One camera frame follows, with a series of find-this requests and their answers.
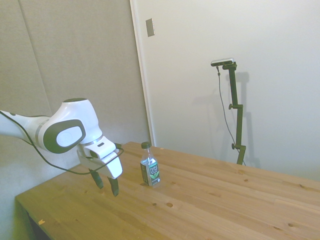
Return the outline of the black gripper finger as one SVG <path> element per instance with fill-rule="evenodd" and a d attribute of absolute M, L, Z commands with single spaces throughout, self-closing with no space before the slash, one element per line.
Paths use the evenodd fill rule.
<path fill-rule="evenodd" d="M 112 194 L 117 197 L 119 195 L 119 183 L 117 178 L 108 177 Z"/>
<path fill-rule="evenodd" d="M 99 189 L 102 189 L 104 187 L 104 183 L 99 175 L 99 173 L 97 171 L 91 171 L 90 172 L 95 184 L 97 185 L 97 187 Z"/>

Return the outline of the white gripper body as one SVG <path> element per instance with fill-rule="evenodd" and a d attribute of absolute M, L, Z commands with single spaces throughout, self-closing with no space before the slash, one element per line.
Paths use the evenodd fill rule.
<path fill-rule="evenodd" d="M 77 150 L 76 153 L 80 163 L 91 171 L 97 171 L 111 179 L 116 179 L 123 173 L 120 159 L 114 151 L 102 159 L 95 156 L 86 156 L 80 150 Z"/>

